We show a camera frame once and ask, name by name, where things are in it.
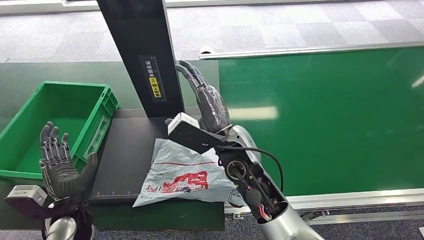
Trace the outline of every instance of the red printed graphic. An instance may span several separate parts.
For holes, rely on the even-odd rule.
[[[186,173],[182,176],[177,176],[173,183],[164,182],[162,189],[163,194],[170,194],[176,192],[197,192],[200,190],[208,189],[207,182],[208,173],[200,171],[198,173]]]
[[[146,192],[148,193],[156,193],[156,188],[153,188],[152,186],[147,186]]]

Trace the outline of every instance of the yellow label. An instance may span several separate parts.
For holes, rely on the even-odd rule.
[[[161,91],[159,90],[158,82],[156,81],[156,77],[149,77],[151,90],[153,91],[153,96],[155,98],[161,97]]]

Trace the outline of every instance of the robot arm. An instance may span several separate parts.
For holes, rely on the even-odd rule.
[[[199,124],[185,113],[179,113],[168,125],[170,140],[204,153],[214,148],[218,164],[237,187],[249,206],[259,228],[268,240],[323,240],[290,206],[280,189],[261,165],[261,154],[272,154],[258,149],[249,132],[232,125],[219,92],[209,86],[199,71],[180,61],[177,71],[189,81],[201,112]],[[283,175],[280,164],[281,189]]]
[[[15,186],[4,200],[25,217],[43,221],[45,240],[93,240],[96,228],[83,192],[96,173],[97,155],[89,154],[78,173],[69,154],[68,134],[59,142],[58,133],[59,128],[52,122],[47,122],[40,133],[39,165],[47,193],[54,202],[49,205],[47,194],[36,185]]]

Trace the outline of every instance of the warning sticker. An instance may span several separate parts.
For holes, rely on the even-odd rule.
[[[166,102],[164,86],[162,84],[161,73],[159,72],[158,61],[154,55],[138,56],[144,76],[148,79],[153,102]]]
[[[161,92],[159,91],[158,82],[156,80],[156,77],[149,77],[148,80],[150,81],[151,89],[153,90],[153,96],[155,98],[160,98]]]

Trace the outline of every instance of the gray robotic hand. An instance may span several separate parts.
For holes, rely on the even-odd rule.
[[[180,60],[175,69],[187,79],[200,109],[200,128],[210,133],[219,133],[231,125],[224,101],[213,86],[209,85],[199,70],[190,63]]]
[[[67,197],[79,197],[96,173],[96,153],[88,155],[86,165],[78,173],[69,155],[68,134],[58,139],[59,128],[47,122],[40,133],[42,159],[39,161],[47,192],[55,201]]]

